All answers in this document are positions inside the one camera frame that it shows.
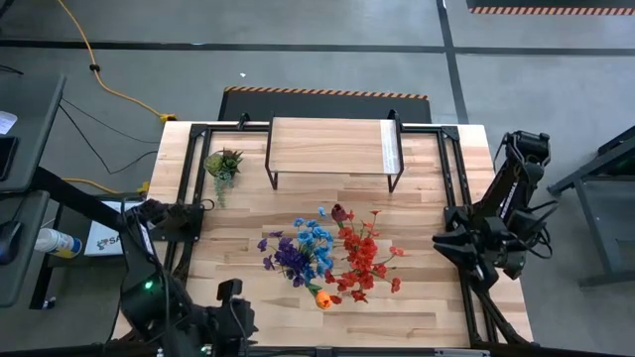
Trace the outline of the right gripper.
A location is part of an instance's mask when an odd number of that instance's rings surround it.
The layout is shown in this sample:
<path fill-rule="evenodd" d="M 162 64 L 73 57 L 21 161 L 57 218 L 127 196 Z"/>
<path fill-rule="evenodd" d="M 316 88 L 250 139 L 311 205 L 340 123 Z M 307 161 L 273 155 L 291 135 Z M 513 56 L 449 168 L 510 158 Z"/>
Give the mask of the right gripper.
<path fill-rule="evenodd" d="M 524 248 L 500 217 L 469 218 L 469 231 L 456 228 L 433 236 L 435 249 L 458 268 L 470 272 L 472 288 L 486 293 L 498 281 L 496 269 L 517 279 L 524 263 Z"/>

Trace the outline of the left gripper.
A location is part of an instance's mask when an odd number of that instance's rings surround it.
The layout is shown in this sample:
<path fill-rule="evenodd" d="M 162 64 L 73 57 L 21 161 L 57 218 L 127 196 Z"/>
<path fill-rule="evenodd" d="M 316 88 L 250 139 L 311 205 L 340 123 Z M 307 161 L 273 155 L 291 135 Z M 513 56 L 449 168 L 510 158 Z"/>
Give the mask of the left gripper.
<path fill-rule="evenodd" d="M 230 343 L 246 341 L 258 330 L 255 326 L 255 311 L 251 302 L 238 298 L 242 293 L 240 279 L 224 281 L 217 287 L 216 299 L 222 305 L 209 309 L 212 341 Z"/>

